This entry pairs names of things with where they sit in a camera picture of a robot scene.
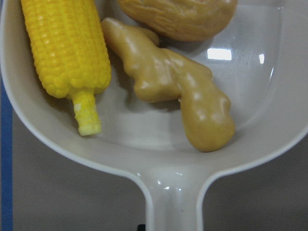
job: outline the blue stripe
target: blue stripe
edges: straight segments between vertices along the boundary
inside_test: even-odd
[[[13,231],[12,106],[1,81],[1,230]]]

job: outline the toy food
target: toy food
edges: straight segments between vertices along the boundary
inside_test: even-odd
[[[34,65],[47,93],[73,101],[81,136],[101,132],[94,94],[111,67],[93,0],[21,0]]]
[[[105,41],[135,80],[143,101],[179,99],[188,140],[200,151],[224,146],[234,135],[230,100],[213,82],[209,68],[169,49],[157,47],[158,36],[147,29],[113,19],[102,21]]]
[[[231,21],[237,0],[117,0],[132,19],[181,41],[213,37]]]

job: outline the white pan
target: white pan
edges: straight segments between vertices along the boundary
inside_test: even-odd
[[[101,18],[134,23],[116,1],[96,3]],[[214,180],[265,163],[307,134],[308,1],[239,0],[232,22],[211,41],[166,44],[210,67],[231,99],[237,130],[221,150],[191,147],[178,102],[138,100],[113,53],[112,83],[97,96],[103,132],[79,136],[71,103],[38,82],[20,1],[3,3],[2,77],[28,129],[73,161],[134,181],[146,198],[147,231],[202,231],[202,201]]]

